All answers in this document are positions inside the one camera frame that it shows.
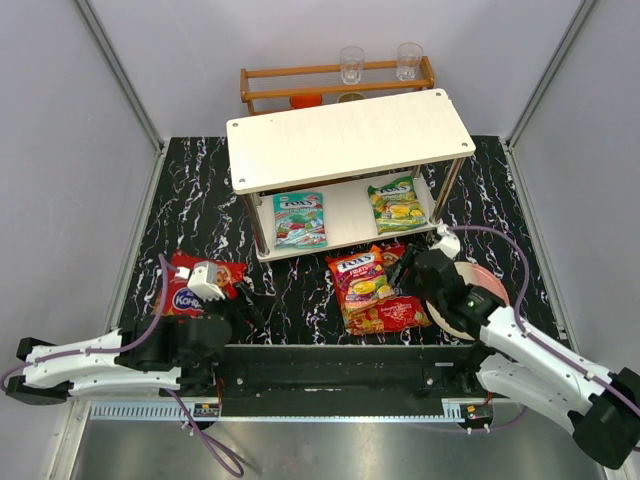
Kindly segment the orange Fox's candy bag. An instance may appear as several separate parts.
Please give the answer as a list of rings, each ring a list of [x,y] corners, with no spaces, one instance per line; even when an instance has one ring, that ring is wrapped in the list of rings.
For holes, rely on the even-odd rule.
[[[341,310],[347,315],[367,310],[395,296],[377,246],[366,252],[332,259],[328,266]]]

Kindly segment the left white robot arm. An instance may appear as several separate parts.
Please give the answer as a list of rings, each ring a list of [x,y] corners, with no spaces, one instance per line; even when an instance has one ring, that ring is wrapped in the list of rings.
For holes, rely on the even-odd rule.
[[[16,352],[23,364],[2,375],[1,390],[34,406],[147,391],[206,396],[237,330],[266,323],[264,297],[244,282],[234,289],[234,297],[206,302],[197,316],[159,316],[72,345],[24,338]]]

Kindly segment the green yellow Fox's candy bag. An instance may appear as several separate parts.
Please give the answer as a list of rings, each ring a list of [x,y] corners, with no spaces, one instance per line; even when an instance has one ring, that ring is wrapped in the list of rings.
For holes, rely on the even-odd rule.
[[[414,230],[428,223],[411,176],[367,189],[378,234]]]

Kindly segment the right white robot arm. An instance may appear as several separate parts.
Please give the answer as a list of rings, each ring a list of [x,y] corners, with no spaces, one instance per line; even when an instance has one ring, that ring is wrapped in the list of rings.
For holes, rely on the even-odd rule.
[[[467,282],[444,251],[409,245],[391,282],[425,301],[436,324],[473,341],[463,371],[486,391],[555,422],[601,466],[639,448],[639,375],[594,363],[523,321],[489,289]]]

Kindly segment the teal Fox's mint candy bag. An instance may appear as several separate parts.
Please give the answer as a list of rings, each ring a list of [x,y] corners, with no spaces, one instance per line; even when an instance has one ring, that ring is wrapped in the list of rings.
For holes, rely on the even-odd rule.
[[[327,245],[324,199],[321,193],[277,194],[273,197],[273,207],[277,249]]]

